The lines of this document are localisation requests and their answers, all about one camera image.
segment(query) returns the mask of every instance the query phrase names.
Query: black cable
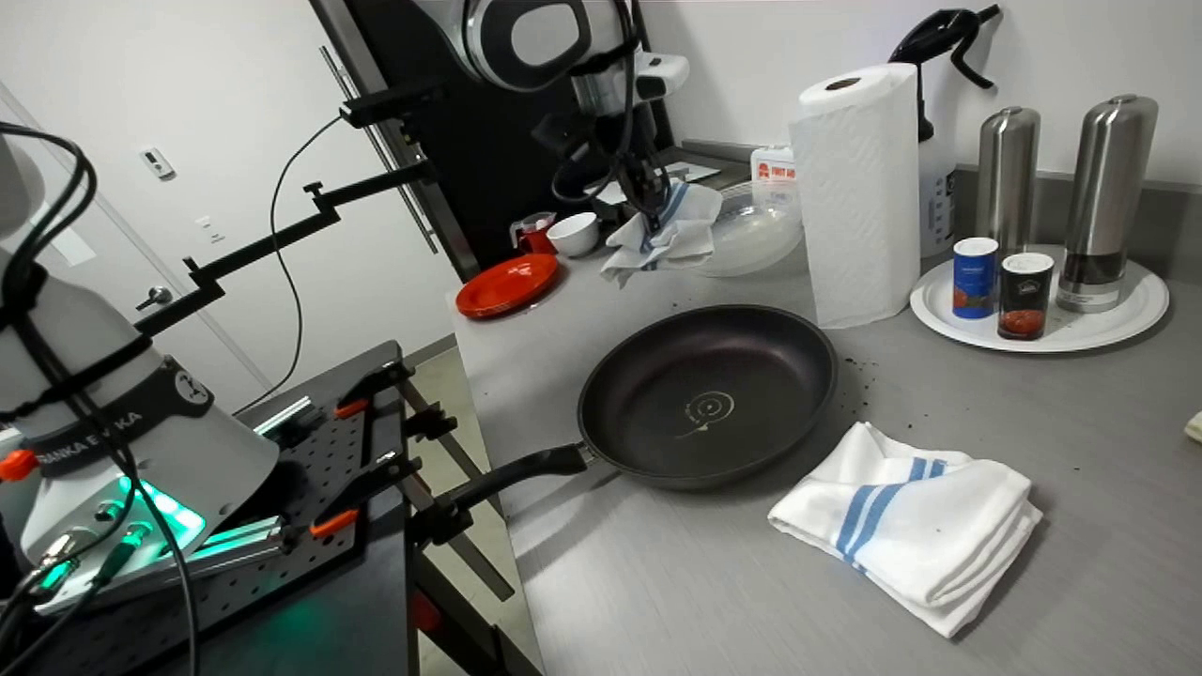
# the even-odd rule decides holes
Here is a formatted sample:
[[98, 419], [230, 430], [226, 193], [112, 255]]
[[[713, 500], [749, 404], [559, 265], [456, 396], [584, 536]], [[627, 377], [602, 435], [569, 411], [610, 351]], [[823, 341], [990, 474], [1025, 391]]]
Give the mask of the black cable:
[[29, 576], [11, 591], [11, 599], [8, 599], [8, 604], [4, 604], [4, 611], [0, 611], [0, 655], [8, 655], [8, 639], [11, 639], [11, 630], [16, 630], [11, 623], [17, 620], [17, 608], [23, 608], [23, 604], [36, 604], [34, 591], [43, 581], [43, 576], [55, 573], [61, 564], [77, 564], [87, 551], [93, 551], [98, 545], [103, 545], [103, 541], [126, 522], [131, 506], [136, 506], [136, 494], [126, 494], [126, 496], [120, 500], [115, 517], [112, 517], [93, 541], [87, 541], [83, 550], [73, 550], [73, 551], [68, 551], [68, 555], [61, 555], [61, 560], [39, 564], [36, 573], [29, 573]]
[[[39, 368], [39, 377], [48, 382], [61, 382], [68, 377], [68, 368], [61, 363], [61, 357], [43, 347], [43, 337], [36, 333], [36, 328], [29, 321], [16, 323], [16, 332], [23, 333], [23, 347], [29, 352], [29, 361]], [[102, 422], [102, 439], [112, 444], [108, 460], [112, 466], [125, 474], [125, 480], [131, 485], [131, 494], [141, 496], [161, 541], [170, 545], [173, 551], [173, 564], [177, 564], [177, 576], [180, 576], [180, 599], [183, 599], [183, 623], [187, 623], [187, 673], [193, 676], [197, 673], [197, 620], [193, 620], [193, 594], [191, 594], [191, 573], [187, 573], [187, 560], [177, 545], [177, 535], [170, 531], [163, 516], [157, 510], [157, 504], [150, 500], [137, 471], [136, 471], [136, 460], [131, 452], [125, 447], [120, 434], [112, 426], [103, 426], [102, 411], [93, 405], [91, 396], [72, 396], [68, 399], [68, 411], [77, 419], [77, 422]], [[68, 620], [73, 620], [83, 611], [83, 604], [91, 604], [91, 599], [77, 599], [73, 608], [68, 618], [61, 618], [48, 630], [61, 630]]]
[[632, 156], [632, 143], [633, 143], [633, 54], [627, 56], [624, 137], [620, 137], [615, 152], [608, 156], [608, 169], [604, 169], [602, 184], [597, 184], [588, 196], [568, 196], [568, 193], [559, 189], [559, 177], [563, 177], [563, 169], [568, 169], [569, 161], [563, 161], [563, 166], [554, 169], [554, 177], [550, 177], [550, 196], [554, 196], [559, 204], [594, 204], [594, 201], [615, 182], [615, 173], [624, 169], [624, 157]]
[[[16, 127], [16, 124], [4, 124], [0, 132], [34, 137], [34, 139], [43, 139], [43, 143], [52, 143], [52, 148], [62, 148], [62, 152], [73, 157], [73, 173], [72, 173], [72, 177], [87, 182], [83, 201], [77, 201], [61, 222], [39, 218], [39, 222], [34, 226], [34, 232], [26, 232], [26, 241], [17, 243], [17, 255], [11, 255], [8, 270], [4, 270], [4, 296], [8, 296], [11, 277], [23, 275], [23, 270], [29, 270], [29, 265], [36, 261], [36, 252], [39, 252], [52, 238], [61, 238], [61, 232], [91, 208], [98, 177], [93, 177], [93, 166], [87, 161], [87, 156], [83, 156], [73, 143], [68, 143], [68, 139], [55, 139], [55, 137], [43, 137], [43, 132], [29, 132], [29, 127]], [[68, 182], [68, 193], [55, 201], [55, 208], [62, 208], [72, 196], [73, 196], [73, 182]], [[11, 321], [11, 328], [17, 332], [29, 361], [39, 368], [39, 377], [43, 377], [52, 389], [62, 382], [62, 380], [68, 380], [68, 368], [62, 368], [61, 357], [48, 351], [48, 341], [36, 333], [36, 328], [29, 323], [29, 316]], [[150, 500], [150, 494], [147, 494], [147, 485], [141, 485], [136, 461], [131, 461], [131, 452], [125, 447], [125, 435], [120, 435], [112, 426], [103, 426], [102, 411], [91, 404], [87, 391], [77, 391], [77, 396], [72, 396], [72, 399], [62, 399], [62, 404], [68, 404], [68, 411], [72, 411], [77, 422], [102, 422], [102, 439], [115, 444], [115, 447], [108, 452], [108, 460], [112, 460], [115, 471], [131, 480], [131, 494], [141, 496], [155, 526], [161, 531], [161, 541], [163, 541], [170, 551], [173, 551], [173, 564], [177, 564], [177, 576], [180, 576], [180, 594], [183, 594], [187, 673], [197, 673], [197, 623], [193, 623], [193, 599], [191, 599], [187, 560], [183, 560], [183, 551], [180, 551], [180, 545], [177, 545], [163, 516], [161, 516], [157, 504]], [[23, 660], [29, 660], [61, 626], [68, 626], [68, 623], [102, 594], [102, 586], [103, 586], [108, 578], [98, 578], [98, 581], [73, 603], [73, 608], [72, 608], [68, 618], [61, 618], [16, 664], [8, 664], [8, 673], [16, 673], [16, 670], [17, 670]]]
[[[311, 132], [311, 137], [292, 152], [292, 157], [277, 169], [277, 182], [272, 182], [272, 189], [269, 189], [269, 208], [267, 208], [267, 226], [269, 226], [269, 232], [277, 232], [277, 226], [272, 226], [272, 208], [277, 208], [277, 193], [286, 189], [287, 169], [292, 169], [295, 157], [300, 157], [314, 139], [322, 139], [336, 119], [340, 119], [340, 118], [331, 118], [317, 132]], [[292, 293], [292, 316], [295, 316], [292, 357], [287, 357], [286, 377], [272, 380], [257, 399], [252, 399], [252, 404], [239, 405], [237, 414], [247, 414], [247, 411], [255, 411], [257, 404], [267, 404], [269, 396], [277, 396], [277, 391], [295, 377], [295, 363], [300, 363], [300, 351], [302, 351], [302, 300], [300, 300], [295, 277], [292, 277], [292, 270], [287, 270], [287, 265], [286, 265], [286, 252], [272, 252], [272, 265], [277, 265], [277, 270], [286, 275], [287, 293]]]
[[36, 636], [17, 656], [4, 664], [4, 676], [16, 676], [26, 660], [34, 660], [73, 618], [102, 594], [102, 586], [87, 586], [73, 608], [68, 608], [48, 630]]
[[645, 23], [642, 23], [642, 0], [632, 0], [632, 17], [633, 17], [639, 44], [648, 54]]
[[36, 127], [17, 127], [17, 124], [4, 124], [4, 119], [0, 119], [0, 137], [39, 139], [39, 143], [52, 143], [52, 148], [61, 148], [61, 152], [68, 152], [68, 156], [73, 157], [73, 169], [72, 169], [68, 184], [61, 189], [61, 196], [48, 204], [43, 213], [36, 213], [36, 222], [29, 226], [29, 232], [23, 238], [23, 243], [11, 252], [11, 265], [8, 265], [8, 270], [4, 270], [4, 300], [11, 300], [11, 290], [16, 290], [16, 275], [11, 275], [11, 270], [23, 270], [23, 268], [34, 261], [36, 241], [39, 241], [52, 226], [68, 222], [68, 218], [61, 218], [61, 211], [72, 204], [77, 182], [93, 182], [93, 169], [91, 169], [91, 161], [83, 157], [83, 152], [77, 152], [73, 143], [55, 139], [55, 137], [43, 137], [43, 132], [36, 132]]
[[98, 568], [93, 581], [87, 586], [87, 594], [77, 599], [73, 608], [68, 608], [48, 630], [36, 636], [36, 641], [29, 641], [17, 656], [11, 656], [4, 664], [4, 676], [16, 676], [23, 673], [26, 660], [34, 660], [55, 630], [62, 630], [68, 623], [73, 623], [73, 618], [83, 618], [83, 608], [120, 576], [120, 568], [137, 551], [137, 545], [131, 541], [120, 541], [103, 564]]

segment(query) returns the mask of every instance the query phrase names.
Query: white container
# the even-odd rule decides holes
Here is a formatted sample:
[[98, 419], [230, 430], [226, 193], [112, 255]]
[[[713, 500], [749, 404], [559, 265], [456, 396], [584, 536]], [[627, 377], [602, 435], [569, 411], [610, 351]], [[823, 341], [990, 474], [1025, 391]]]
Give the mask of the white container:
[[905, 310], [920, 275], [916, 71], [885, 63], [799, 93], [793, 161], [820, 328]]
[[722, 218], [713, 226], [713, 277], [748, 277], [799, 255], [799, 222], [793, 211], [773, 211], [756, 201], [756, 184], [724, 193]]
[[749, 201], [759, 211], [794, 213], [794, 166], [787, 148], [749, 152]]
[[549, 228], [549, 241], [559, 255], [569, 255], [569, 261], [594, 252], [597, 248], [597, 213], [583, 211], [583, 213], [554, 222]]

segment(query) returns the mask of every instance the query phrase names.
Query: stainless steel canister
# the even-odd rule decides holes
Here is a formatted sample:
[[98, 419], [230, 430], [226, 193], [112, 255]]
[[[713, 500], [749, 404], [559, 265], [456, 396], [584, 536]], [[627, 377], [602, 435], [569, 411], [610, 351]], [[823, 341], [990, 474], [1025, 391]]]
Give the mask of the stainless steel canister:
[[1151, 132], [1151, 97], [1126, 93], [1086, 112], [1057, 306], [1079, 311], [1120, 306], [1126, 232], [1136, 211]]
[[1031, 111], [999, 111], [980, 124], [977, 232], [999, 241], [1001, 255], [1031, 241], [1035, 148], [1040, 112]]

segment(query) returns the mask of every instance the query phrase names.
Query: striped towel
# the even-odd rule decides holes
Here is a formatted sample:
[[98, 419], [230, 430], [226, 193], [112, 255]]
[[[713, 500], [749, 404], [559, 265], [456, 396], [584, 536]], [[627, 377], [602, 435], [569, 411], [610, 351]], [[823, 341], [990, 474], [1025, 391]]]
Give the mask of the striped towel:
[[866, 422], [771, 510], [773, 531], [845, 560], [945, 639], [977, 620], [1040, 517], [1011, 466], [916, 452]]

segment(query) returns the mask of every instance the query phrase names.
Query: green light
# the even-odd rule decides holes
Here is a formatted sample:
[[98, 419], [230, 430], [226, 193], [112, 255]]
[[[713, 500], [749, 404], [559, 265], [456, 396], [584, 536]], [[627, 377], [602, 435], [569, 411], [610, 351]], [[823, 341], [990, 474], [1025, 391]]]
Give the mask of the green light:
[[155, 506], [161, 510], [177, 545], [187, 550], [201, 535], [201, 517], [193, 510], [187, 510], [180, 500], [157, 494], [155, 485], [141, 480], [141, 487], [155, 500]]
[[39, 594], [55, 594], [72, 578], [72, 573], [73, 573], [73, 560], [52, 564], [39, 578]]
[[201, 555], [214, 555], [214, 560], [220, 560], [220, 555], [230, 555], [230, 551], [237, 551], [237, 550], [245, 550], [245, 541], [237, 541], [237, 536], [206, 536], [206, 541], [197, 545], [197, 551], [201, 551]]

